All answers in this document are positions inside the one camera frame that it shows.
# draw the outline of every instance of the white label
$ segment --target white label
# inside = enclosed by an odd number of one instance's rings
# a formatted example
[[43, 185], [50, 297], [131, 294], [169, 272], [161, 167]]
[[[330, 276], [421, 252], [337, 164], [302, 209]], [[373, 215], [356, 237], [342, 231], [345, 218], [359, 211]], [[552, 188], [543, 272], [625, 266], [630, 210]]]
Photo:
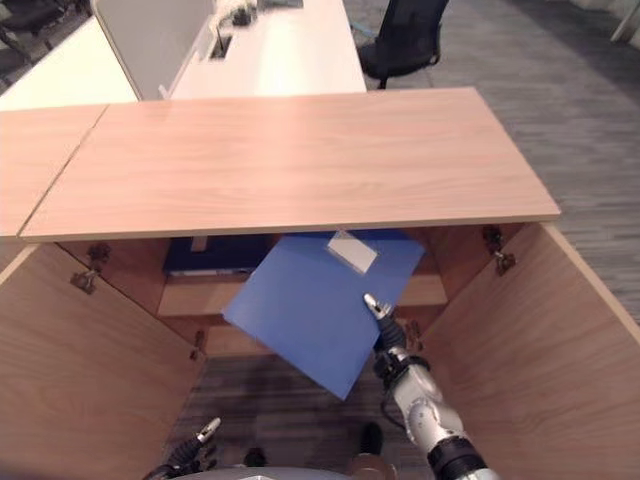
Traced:
[[365, 274], [378, 253], [345, 231], [336, 232], [329, 242], [329, 251], [345, 260], [358, 272]]

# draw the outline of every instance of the blue folder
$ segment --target blue folder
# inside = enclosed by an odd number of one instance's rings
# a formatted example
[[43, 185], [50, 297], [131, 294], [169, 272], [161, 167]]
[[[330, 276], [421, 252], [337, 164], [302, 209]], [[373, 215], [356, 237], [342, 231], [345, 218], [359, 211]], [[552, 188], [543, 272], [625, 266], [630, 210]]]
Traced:
[[343, 400], [379, 333], [363, 295], [396, 305], [424, 253], [399, 230], [350, 233], [378, 253], [366, 274], [329, 251], [335, 232], [286, 235], [224, 311]]

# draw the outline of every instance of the white desk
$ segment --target white desk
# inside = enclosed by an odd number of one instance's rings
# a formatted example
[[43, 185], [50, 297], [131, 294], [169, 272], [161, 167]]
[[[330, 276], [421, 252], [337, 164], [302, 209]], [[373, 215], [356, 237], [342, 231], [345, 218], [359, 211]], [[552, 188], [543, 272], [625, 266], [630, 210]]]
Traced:
[[0, 96], [0, 110], [135, 101], [127, 77], [92, 17]]
[[[227, 57], [193, 59], [172, 98], [365, 91], [342, 0], [304, 3], [234, 29]], [[0, 96], [0, 110], [132, 101], [136, 96], [91, 18]]]
[[225, 59], [194, 55], [171, 98], [366, 91], [342, 0], [304, 0], [230, 32]]

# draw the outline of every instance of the open cabinet door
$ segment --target open cabinet door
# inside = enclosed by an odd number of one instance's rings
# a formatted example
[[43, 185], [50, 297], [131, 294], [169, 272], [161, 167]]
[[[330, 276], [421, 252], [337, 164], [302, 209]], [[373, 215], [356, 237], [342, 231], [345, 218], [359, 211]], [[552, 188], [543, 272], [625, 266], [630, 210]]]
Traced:
[[509, 479], [640, 475], [640, 330], [553, 226], [525, 226], [423, 337], [432, 373]]
[[0, 274], [0, 477], [138, 480], [202, 359], [102, 280], [70, 285], [86, 267], [62, 249], [26, 248]]

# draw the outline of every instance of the shelf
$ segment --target shelf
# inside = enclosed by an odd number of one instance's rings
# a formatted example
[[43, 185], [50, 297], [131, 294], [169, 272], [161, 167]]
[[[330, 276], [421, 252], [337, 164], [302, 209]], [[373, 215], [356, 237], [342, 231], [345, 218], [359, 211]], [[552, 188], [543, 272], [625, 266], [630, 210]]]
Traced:
[[[218, 315], [240, 291], [248, 275], [170, 277], [158, 307], [159, 316]], [[444, 305], [447, 296], [433, 257], [425, 256], [411, 277], [399, 307]]]

